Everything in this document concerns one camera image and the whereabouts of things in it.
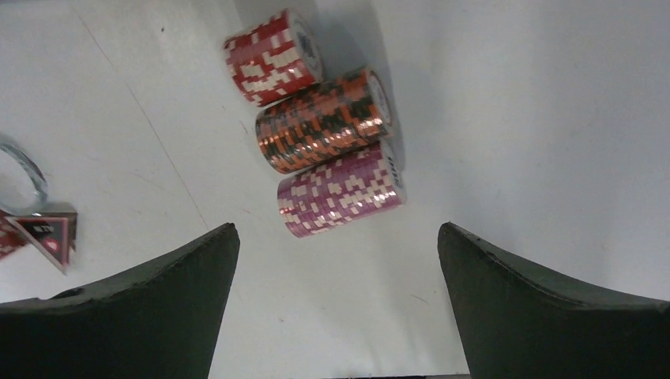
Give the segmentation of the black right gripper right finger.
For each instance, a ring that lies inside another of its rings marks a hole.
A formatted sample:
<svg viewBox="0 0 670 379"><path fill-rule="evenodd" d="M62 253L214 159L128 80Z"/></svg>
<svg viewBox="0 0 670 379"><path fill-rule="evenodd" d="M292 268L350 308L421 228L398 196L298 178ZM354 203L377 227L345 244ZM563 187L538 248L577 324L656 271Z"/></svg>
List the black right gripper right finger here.
<svg viewBox="0 0 670 379"><path fill-rule="evenodd" d="M471 377L668 377L668 302L564 275L454 223L438 253Z"/></svg>

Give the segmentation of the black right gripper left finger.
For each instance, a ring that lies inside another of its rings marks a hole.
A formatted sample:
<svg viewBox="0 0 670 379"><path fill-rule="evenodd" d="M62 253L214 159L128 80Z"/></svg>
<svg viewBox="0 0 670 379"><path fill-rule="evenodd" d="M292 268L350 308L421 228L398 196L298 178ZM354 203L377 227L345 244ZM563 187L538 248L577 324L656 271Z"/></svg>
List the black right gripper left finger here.
<svg viewBox="0 0 670 379"><path fill-rule="evenodd" d="M108 278L3 303L2 377L208 377L239 247L226 223Z"/></svg>

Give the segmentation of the pink white chip stack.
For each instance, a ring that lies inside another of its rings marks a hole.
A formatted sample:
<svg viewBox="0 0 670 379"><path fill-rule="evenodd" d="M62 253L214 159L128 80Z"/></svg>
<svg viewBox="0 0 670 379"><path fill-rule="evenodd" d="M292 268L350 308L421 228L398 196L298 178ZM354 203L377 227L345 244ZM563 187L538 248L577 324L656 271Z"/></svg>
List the pink white chip stack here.
<svg viewBox="0 0 670 379"><path fill-rule="evenodd" d="M403 205L406 188L390 144L380 141L282 180L279 213L297 238Z"/></svg>

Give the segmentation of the red white chip stack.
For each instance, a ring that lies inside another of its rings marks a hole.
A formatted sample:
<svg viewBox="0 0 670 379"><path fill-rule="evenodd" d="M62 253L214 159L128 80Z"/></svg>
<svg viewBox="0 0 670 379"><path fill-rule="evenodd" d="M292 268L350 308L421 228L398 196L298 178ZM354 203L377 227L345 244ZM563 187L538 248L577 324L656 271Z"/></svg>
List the red white chip stack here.
<svg viewBox="0 0 670 379"><path fill-rule="evenodd" d="M232 82L257 107L289 97L324 78L313 33L292 8L229 36L222 52Z"/></svg>

